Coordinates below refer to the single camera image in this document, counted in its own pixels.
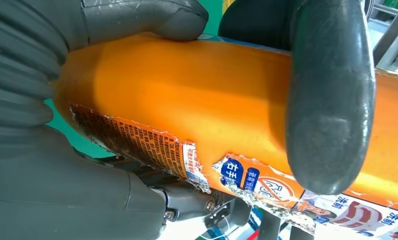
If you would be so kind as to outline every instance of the orange plastic container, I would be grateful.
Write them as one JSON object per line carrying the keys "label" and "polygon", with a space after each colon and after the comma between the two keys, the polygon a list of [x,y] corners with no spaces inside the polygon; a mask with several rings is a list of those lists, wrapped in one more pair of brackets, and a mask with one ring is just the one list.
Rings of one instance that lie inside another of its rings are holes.
{"label": "orange plastic container", "polygon": [[[398,74],[376,71],[372,136],[354,184],[338,196],[316,196],[295,181],[287,162],[289,72],[285,53],[141,34],[71,53],[54,104],[92,141],[170,170],[204,191],[317,212],[307,215],[373,236],[398,228],[398,219],[387,223],[398,214]],[[351,223],[348,213],[356,209],[380,213],[369,218],[377,224],[356,226],[361,218]]]}

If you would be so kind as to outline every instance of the bolt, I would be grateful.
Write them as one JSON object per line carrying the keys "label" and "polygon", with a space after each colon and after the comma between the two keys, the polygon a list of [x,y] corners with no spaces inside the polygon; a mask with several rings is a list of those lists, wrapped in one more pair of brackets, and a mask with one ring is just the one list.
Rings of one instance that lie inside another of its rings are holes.
{"label": "bolt", "polygon": [[212,199],[209,199],[205,204],[205,210],[207,213],[212,212],[215,209],[215,202]]}
{"label": "bolt", "polygon": [[165,214],[163,215],[163,218],[166,220],[171,220],[174,218],[175,215],[176,214],[173,211],[166,211]]}

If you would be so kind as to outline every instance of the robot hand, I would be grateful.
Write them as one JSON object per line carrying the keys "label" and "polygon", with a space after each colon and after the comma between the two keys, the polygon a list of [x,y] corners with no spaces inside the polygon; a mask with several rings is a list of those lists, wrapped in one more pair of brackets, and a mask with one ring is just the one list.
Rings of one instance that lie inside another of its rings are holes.
{"label": "robot hand", "polygon": [[196,0],[0,0],[0,239],[154,239],[166,203],[45,126],[68,52],[139,32],[196,39]]}
{"label": "robot hand", "polygon": [[222,37],[291,51],[286,153],[297,182],[317,194],[345,191],[366,157],[376,81],[365,17],[373,3],[236,0],[219,25]]}

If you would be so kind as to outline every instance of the white wire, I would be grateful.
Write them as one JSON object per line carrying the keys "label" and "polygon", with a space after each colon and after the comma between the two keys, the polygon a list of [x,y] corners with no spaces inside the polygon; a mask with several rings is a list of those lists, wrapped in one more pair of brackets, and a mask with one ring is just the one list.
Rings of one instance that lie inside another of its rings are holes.
{"label": "white wire", "polygon": [[[229,224],[229,221],[227,220],[227,217],[226,217],[226,216],[224,216],[224,220],[225,220],[225,222],[227,223],[227,230],[229,230],[229,229],[230,229],[230,224]],[[214,238],[207,238],[207,237],[204,237],[203,234],[200,235],[200,237],[203,238],[203,239],[205,239],[205,240],[215,240],[215,239],[223,238],[223,237],[225,237],[225,236],[226,236],[226,234],[221,234],[221,235],[216,236],[216,237],[214,237]]]}

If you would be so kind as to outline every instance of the metal frame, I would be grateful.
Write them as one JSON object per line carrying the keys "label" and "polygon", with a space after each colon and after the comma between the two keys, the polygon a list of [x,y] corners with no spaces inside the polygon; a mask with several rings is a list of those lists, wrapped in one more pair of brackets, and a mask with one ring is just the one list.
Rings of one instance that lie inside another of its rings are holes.
{"label": "metal frame", "polygon": [[398,14],[374,48],[374,65],[377,68],[395,71],[398,69]]}
{"label": "metal frame", "polygon": [[381,4],[374,4],[373,8],[376,10],[379,10],[381,12],[393,15],[393,16],[398,15],[398,9],[393,8],[393,7],[388,7],[388,6],[381,5]]}

